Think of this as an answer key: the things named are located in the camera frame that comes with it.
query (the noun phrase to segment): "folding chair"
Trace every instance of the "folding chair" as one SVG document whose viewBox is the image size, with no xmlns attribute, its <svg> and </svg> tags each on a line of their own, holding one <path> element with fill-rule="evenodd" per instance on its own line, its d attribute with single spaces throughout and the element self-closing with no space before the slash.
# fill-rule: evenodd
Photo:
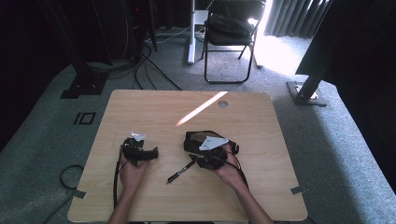
<svg viewBox="0 0 396 224">
<path fill-rule="evenodd" d="M 258 26 L 262 20 L 265 3 L 261 0 L 214 0 L 208 9 L 205 22 L 205 40 L 201 59 L 205 53 L 205 81 L 212 84 L 243 83 L 250 76 L 250 68 L 253 61 L 254 46 L 256 42 Z M 250 30 L 247 28 L 248 21 L 253 19 Z M 242 50 L 234 49 L 209 49 L 213 46 L 244 46 Z M 250 47 L 250 59 L 247 76 L 242 80 L 214 81 L 207 78 L 207 55 L 208 52 L 240 51 L 238 60 L 241 59 L 246 47 Z"/>
</svg>

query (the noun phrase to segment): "wooden table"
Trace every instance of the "wooden table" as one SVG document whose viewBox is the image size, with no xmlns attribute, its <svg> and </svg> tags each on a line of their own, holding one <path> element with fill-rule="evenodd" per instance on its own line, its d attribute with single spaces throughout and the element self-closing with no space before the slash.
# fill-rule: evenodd
<svg viewBox="0 0 396 224">
<path fill-rule="evenodd" d="M 226 107 L 219 106 L 226 102 Z M 210 130 L 240 146 L 237 158 L 250 190 L 274 220 L 307 217 L 289 152 L 271 98 L 264 93 L 226 91 L 113 91 L 92 145 L 68 218 L 107 221 L 120 145 L 144 133 L 145 150 L 159 149 L 135 197 L 133 221 L 244 221 L 233 191 L 211 172 L 193 165 L 169 185 L 166 180 L 191 159 L 185 133 Z"/>
</svg>

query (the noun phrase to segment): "hand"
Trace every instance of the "hand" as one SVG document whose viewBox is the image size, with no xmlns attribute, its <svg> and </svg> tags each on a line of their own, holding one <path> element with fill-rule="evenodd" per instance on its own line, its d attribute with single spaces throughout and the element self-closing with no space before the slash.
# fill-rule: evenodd
<svg viewBox="0 0 396 224">
<path fill-rule="evenodd" d="M 225 151 L 228 152 L 227 162 L 235 165 L 236 167 L 239 167 L 238 160 L 234 155 L 231 154 L 232 150 L 230 144 L 223 145 L 222 147 Z M 214 170 L 212 172 L 218 175 L 221 181 L 232 189 L 237 189 L 245 186 L 241 175 L 238 173 L 235 167 L 232 167 L 227 163 L 221 166 L 218 170 Z"/>
<path fill-rule="evenodd" d="M 138 167 L 135 167 L 130 161 L 126 160 L 122 154 L 120 158 L 120 167 L 122 194 L 119 198 L 116 209 L 113 211 L 107 222 L 108 224 L 127 222 L 134 194 L 149 167 L 149 161 L 143 161 Z"/>
<path fill-rule="evenodd" d="M 139 184 L 149 167 L 149 161 L 142 161 L 138 167 L 135 167 L 122 154 L 120 159 L 120 167 L 122 167 L 120 169 L 122 193 L 132 196 L 139 187 Z"/>
</svg>

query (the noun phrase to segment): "sunlight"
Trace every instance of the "sunlight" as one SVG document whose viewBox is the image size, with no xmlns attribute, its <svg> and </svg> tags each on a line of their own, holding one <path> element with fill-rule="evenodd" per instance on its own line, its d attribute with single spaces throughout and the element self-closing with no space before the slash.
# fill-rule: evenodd
<svg viewBox="0 0 396 224">
<path fill-rule="evenodd" d="M 221 96 L 227 94 L 227 91 L 220 91 L 219 93 L 217 93 L 216 95 L 214 95 L 212 98 L 210 98 L 209 100 L 207 100 L 206 102 L 204 102 L 203 104 L 201 104 L 200 106 L 198 106 L 197 108 L 195 108 L 194 110 L 192 110 L 188 115 L 186 115 L 183 119 L 181 119 L 176 127 L 184 124 L 185 122 L 189 121 L 190 119 L 192 119 L 193 117 L 195 117 L 197 114 L 201 113 L 203 110 L 205 110 L 208 106 L 212 105 L 213 103 L 215 103 Z"/>
</svg>

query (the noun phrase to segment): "pen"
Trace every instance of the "pen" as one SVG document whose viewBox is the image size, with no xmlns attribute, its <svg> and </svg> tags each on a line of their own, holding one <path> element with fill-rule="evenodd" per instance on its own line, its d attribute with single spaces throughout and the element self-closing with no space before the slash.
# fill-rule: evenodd
<svg viewBox="0 0 396 224">
<path fill-rule="evenodd" d="M 189 164 L 187 164 L 183 169 L 181 169 L 179 172 L 175 173 L 171 177 L 168 178 L 168 181 L 166 181 L 166 184 L 170 184 L 172 181 L 174 181 L 178 176 L 180 176 L 181 173 L 185 172 L 187 169 L 189 169 L 192 165 L 195 164 L 195 160 L 190 161 Z"/>
</svg>

